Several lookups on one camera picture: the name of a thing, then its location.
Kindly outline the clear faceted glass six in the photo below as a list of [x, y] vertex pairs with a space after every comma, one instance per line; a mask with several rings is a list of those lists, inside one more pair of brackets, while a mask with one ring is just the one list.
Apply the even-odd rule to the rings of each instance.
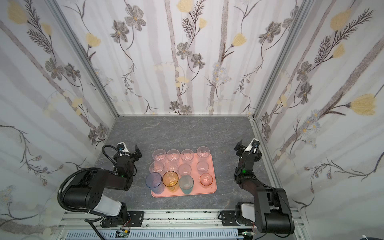
[[153, 152], [153, 160], [155, 163], [164, 163], [167, 159], [167, 152], [163, 149], [158, 149]]

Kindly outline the clear faceted glass two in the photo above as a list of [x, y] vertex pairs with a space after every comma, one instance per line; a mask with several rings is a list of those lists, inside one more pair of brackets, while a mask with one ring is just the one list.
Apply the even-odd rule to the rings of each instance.
[[149, 167], [150, 173], [161, 174], [163, 172], [163, 170], [164, 170], [164, 165], [161, 162], [153, 162]]

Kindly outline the blue tinted cup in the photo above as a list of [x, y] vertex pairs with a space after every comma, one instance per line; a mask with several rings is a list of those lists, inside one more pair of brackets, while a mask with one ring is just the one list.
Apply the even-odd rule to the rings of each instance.
[[159, 173], [150, 173], [146, 178], [146, 186], [157, 195], [161, 194], [165, 189], [163, 178]]

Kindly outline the clear faceted glass three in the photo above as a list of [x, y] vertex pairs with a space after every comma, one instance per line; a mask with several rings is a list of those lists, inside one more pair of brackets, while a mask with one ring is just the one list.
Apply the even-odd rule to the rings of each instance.
[[210, 155], [210, 149], [205, 146], [201, 146], [197, 149], [197, 155], [200, 159], [207, 159]]

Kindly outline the clear faceted glass one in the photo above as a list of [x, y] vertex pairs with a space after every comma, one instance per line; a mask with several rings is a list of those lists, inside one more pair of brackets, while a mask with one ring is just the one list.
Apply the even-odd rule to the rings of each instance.
[[165, 171], [166, 172], [173, 171], [173, 172], [177, 173], [178, 169], [179, 169], [179, 165], [175, 162], [168, 162], [167, 164], [165, 164]]

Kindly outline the clear faceted glass five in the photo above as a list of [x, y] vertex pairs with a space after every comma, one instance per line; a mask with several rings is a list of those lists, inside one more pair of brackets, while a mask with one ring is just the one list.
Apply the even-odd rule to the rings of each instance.
[[180, 159], [180, 152], [176, 149], [171, 149], [166, 154], [167, 160], [170, 163], [178, 163]]

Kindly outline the pink tinted cup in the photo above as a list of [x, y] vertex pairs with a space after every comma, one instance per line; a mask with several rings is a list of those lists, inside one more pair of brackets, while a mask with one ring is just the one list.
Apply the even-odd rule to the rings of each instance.
[[213, 176], [209, 173], [203, 173], [200, 175], [200, 183], [204, 188], [208, 188], [213, 183]]

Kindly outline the yellow tinted cup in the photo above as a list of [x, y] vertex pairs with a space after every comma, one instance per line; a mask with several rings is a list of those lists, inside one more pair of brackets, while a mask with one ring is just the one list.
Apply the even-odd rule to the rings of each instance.
[[168, 171], [163, 175], [163, 184], [169, 191], [175, 192], [178, 189], [179, 175], [174, 171]]

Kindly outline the pink rectangular tray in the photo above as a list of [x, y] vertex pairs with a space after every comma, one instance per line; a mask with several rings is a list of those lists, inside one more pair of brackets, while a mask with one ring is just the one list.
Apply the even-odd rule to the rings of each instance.
[[[213, 176], [213, 183], [211, 186], [209, 186], [208, 188], [204, 188], [201, 183], [200, 183], [200, 175], [202, 174], [199, 174], [198, 171], [197, 171], [197, 163], [199, 161], [207, 161], [210, 165], [210, 169], [208, 170], [207, 173], [211, 174]], [[207, 194], [213, 194], [216, 192], [217, 190], [217, 183], [216, 183], [216, 176], [215, 176], [215, 169], [214, 169], [214, 165], [213, 165], [213, 158], [212, 158], [212, 155], [210, 155], [207, 159], [200, 159], [197, 155], [197, 153], [195, 153], [195, 156], [194, 156], [194, 159], [193, 159], [193, 162], [191, 164], [189, 164], [191, 167], [192, 167], [192, 173], [190, 174], [190, 176], [194, 179], [194, 187], [193, 187], [193, 190], [192, 192], [189, 194], [189, 195], [207, 195]], [[189, 195], [185, 195], [180, 186], [178, 186], [178, 189], [175, 191], [175, 192], [171, 192], [168, 190], [167, 187], [165, 187], [164, 191], [157, 195], [157, 194], [154, 194], [153, 192], [151, 192], [151, 195], [155, 198], [169, 198], [169, 197], [181, 197], [181, 196], [189, 196]]]

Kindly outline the clear faceted glass four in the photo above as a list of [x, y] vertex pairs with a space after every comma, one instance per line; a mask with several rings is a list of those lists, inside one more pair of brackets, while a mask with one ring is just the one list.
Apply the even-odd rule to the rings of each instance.
[[195, 153], [190, 149], [185, 149], [181, 152], [181, 159], [185, 164], [191, 164], [193, 162]]

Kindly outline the teal frosted cup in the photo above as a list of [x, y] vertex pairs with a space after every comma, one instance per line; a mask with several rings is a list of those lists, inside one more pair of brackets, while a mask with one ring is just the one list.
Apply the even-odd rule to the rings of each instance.
[[185, 195], [189, 195], [194, 187], [194, 179], [190, 175], [184, 175], [179, 180], [179, 186]]

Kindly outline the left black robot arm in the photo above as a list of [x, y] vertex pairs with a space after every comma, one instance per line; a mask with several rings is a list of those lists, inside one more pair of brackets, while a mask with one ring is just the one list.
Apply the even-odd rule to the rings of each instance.
[[138, 146], [134, 152], [129, 152], [124, 142], [115, 147], [104, 145], [102, 154], [112, 163], [113, 170], [78, 170], [60, 185], [57, 200], [66, 211], [98, 216], [95, 220], [85, 220], [93, 228], [97, 221], [101, 222], [102, 228], [125, 227], [132, 220], [127, 205], [105, 196], [103, 192], [105, 189], [128, 191], [137, 174], [135, 162], [143, 155]]

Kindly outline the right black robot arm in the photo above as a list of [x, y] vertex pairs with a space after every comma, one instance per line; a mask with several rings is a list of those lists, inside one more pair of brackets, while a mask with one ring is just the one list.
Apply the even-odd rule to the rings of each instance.
[[252, 139], [247, 146], [239, 141], [234, 148], [239, 157], [234, 182], [249, 192], [254, 202], [238, 202], [234, 211], [222, 211], [218, 219], [224, 227], [253, 225], [262, 234], [286, 238], [295, 231], [287, 193], [282, 188], [263, 183], [253, 173], [254, 163], [262, 158], [259, 146], [260, 141]]

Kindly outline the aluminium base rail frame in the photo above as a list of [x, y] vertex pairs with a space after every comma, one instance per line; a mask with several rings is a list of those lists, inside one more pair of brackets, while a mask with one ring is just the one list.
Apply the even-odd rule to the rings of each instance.
[[237, 230], [243, 240], [308, 240], [309, 233], [297, 209], [292, 209], [295, 231], [286, 238], [274, 234], [259, 233], [255, 226], [224, 227], [218, 215], [222, 211], [234, 210], [145, 210], [131, 212], [132, 220], [125, 227], [104, 229], [100, 222], [95, 222], [95, 228], [85, 222], [90, 218], [87, 214], [66, 212], [53, 234], [54, 240], [98, 240], [103, 238], [100, 231], [118, 230], [129, 233], [131, 230]]

